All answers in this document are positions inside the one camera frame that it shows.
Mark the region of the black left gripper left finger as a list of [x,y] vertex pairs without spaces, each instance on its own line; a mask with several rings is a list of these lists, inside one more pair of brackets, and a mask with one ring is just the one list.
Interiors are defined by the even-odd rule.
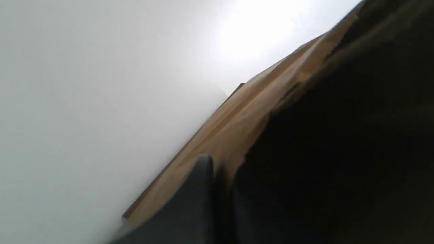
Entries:
[[211,156],[198,155],[174,196],[149,220],[114,244],[213,244],[214,167]]

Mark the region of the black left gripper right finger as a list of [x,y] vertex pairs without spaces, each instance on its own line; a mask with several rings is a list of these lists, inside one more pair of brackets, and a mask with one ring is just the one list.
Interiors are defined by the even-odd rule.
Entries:
[[302,224],[269,198],[262,187],[233,184],[232,198],[239,244],[305,244]]

